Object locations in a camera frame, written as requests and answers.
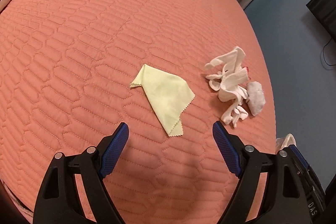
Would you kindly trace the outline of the light green cloth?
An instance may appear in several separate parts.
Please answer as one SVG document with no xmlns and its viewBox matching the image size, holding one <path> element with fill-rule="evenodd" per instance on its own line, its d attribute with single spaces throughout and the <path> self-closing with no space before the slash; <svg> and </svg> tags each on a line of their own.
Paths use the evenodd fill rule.
<svg viewBox="0 0 336 224">
<path fill-rule="evenodd" d="M 131 88 L 142 87 L 146 97 L 169 137 L 182 136 L 181 114 L 195 98 L 187 82 L 177 75 L 144 64 Z"/>
</svg>

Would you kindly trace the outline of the white red trimmed sock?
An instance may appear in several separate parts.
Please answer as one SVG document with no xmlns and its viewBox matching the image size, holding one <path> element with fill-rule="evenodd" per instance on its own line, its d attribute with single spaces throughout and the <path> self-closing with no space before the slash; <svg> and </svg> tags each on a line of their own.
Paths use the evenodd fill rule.
<svg viewBox="0 0 336 224">
<path fill-rule="evenodd" d="M 241 73 L 241 77 L 243 79 L 244 82 L 249 80 L 249 76 L 248 76 L 248 67 L 243 67 L 240 71 Z"/>
</svg>

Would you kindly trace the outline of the pink quilted bed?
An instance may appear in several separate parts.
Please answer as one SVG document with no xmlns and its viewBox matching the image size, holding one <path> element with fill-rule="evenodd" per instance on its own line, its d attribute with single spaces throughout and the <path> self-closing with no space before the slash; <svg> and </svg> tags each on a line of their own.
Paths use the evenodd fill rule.
<svg viewBox="0 0 336 224">
<path fill-rule="evenodd" d="M 126 223 L 217 223 L 237 184 L 212 135 L 228 108 L 204 66 L 240 47 L 262 84 L 262 112 L 230 132 L 275 149 L 272 87 L 236 0 L 12 0 L 1 12 L 1 180 L 30 210 L 57 152 L 74 155 L 125 122 L 105 186 Z M 142 87 L 144 64 L 184 79 L 195 98 L 169 137 Z"/>
</svg>

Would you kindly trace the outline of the white glove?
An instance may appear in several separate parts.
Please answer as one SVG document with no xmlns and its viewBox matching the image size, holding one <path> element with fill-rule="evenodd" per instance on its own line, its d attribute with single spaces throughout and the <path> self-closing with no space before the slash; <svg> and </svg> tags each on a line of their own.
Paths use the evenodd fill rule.
<svg viewBox="0 0 336 224">
<path fill-rule="evenodd" d="M 243 81 L 240 73 L 244 58 L 245 52 L 240 47 L 235 47 L 232 51 L 215 57 L 205 65 L 205 70 L 222 66 L 221 71 L 206 75 L 206 79 L 209 81 L 210 88 L 218 93 L 221 102 L 232 102 L 220 119 L 224 124 L 232 124 L 233 127 L 237 126 L 239 120 L 248 117 L 247 111 L 242 107 L 243 101 L 248 97 L 247 90 L 242 87 L 242 84 L 247 81 Z"/>
</svg>

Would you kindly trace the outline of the wall mounted television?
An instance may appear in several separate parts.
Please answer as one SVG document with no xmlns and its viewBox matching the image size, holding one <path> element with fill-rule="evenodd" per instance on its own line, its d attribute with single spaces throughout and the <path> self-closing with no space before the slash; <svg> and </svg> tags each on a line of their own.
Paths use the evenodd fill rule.
<svg viewBox="0 0 336 224">
<path fill-rule="evenodd" d="M 336 0 L 310 0 L 306 6 L 323 28 L 335 40 Z"/>
</svg>

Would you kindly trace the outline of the grey sock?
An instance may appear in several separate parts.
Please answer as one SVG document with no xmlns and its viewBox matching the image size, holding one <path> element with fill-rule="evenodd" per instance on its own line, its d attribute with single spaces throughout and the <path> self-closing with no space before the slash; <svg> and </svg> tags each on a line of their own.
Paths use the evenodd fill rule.
<svg viewBox="0 0 336 224">
<path fill-rule="evenodd" d="M 246 85 L 246 90 L 248 93 L 247 105 L 251 114 L 256 116 L 263 110 L 266 103 L 262 85 L 257 81 L 249 82 Z"/>
</svg>

